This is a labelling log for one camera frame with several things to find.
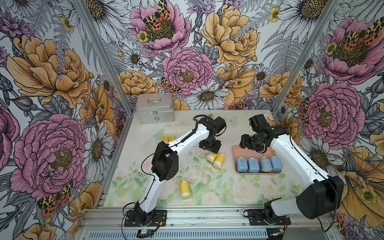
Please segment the blue pencil sharpener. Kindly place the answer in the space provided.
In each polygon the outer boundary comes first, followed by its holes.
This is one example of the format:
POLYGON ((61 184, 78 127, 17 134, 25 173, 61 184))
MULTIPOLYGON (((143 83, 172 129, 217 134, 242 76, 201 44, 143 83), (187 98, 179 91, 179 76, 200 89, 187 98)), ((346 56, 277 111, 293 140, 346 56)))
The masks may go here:
POLYGON ((252 174, 256 174, 260 172, 260 165, 257 159, 250 158, 248 160, 248 172, 252 174))
POLYGON ((240 157, 237 159, 236 161, 236 171, 238 173, 247 173, 248 172, 248 161, 243 158, 243 157, 240 157))
POLYGON ((260 159, 260 168, 263 173, 270 173, 273 169, 271 160, 266 156, 262 156, 260 159))
POLYGON ((270 158, 272 172, 280 172, 283 169, 282 161, 279 157, 273 156, 270 158))

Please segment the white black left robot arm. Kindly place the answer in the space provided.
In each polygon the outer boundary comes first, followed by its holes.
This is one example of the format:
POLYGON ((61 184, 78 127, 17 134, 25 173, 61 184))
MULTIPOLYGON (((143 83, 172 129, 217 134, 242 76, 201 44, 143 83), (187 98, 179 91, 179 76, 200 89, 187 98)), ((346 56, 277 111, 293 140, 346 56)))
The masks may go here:
POLYGON ((170 143, 161 141, 150 156, 152 159, 153 177, 147 190, 133 208, 137 221, 147 226, 156 209, 158 198, 167 181, 177 175, 179 171, 179 157, 188 152, 192 147, 199 146, 202 150, 217 154, 221 148, 221 141, 217 139, 225 132, 227 127, 223 118, 212 119, 207 115, 197 115, 193 118, 193 129, 170 143))

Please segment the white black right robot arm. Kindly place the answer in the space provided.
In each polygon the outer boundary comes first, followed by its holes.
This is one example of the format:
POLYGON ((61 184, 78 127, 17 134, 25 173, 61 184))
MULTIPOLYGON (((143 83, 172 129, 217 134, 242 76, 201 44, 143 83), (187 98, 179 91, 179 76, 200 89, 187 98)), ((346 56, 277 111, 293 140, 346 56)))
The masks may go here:
POLYGON ((340 177, 332 177, 316 165, 281 125, 270 126, 264 115, 255 115, 249 122, 255 134, 242 135, 240 147, 260 154, 271 148, 293 170, 303 187, 302 193, 296 197, 265 203, 263 214, 267 223, 272 224, 277 218, 290 215, 312 220, 340 207, 344 188, 340 177))

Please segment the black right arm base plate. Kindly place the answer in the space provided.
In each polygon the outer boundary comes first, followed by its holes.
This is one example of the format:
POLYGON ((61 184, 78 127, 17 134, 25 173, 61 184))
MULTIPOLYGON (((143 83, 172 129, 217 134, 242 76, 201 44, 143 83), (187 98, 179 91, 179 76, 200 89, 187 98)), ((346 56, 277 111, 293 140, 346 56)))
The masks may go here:
POLYGON ((251 226, 283 226, 291 225, 291 219, 288 215, 277 217, 274 214, 269 215, 262 209, 247 209, 243 211, 243 217, 249 220, 251 226))

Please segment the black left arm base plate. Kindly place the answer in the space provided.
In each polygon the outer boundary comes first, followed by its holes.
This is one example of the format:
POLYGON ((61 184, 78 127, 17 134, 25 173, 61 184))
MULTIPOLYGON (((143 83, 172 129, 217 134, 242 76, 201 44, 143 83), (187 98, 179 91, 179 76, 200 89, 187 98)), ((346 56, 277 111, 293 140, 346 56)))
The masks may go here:
POLYGON ((162 223, 162 227, 167 221, 166 210, 153 210, 148 214, 137 213, 135 210, 130 210, 124 217, 124 227, 156 227, 162 223))

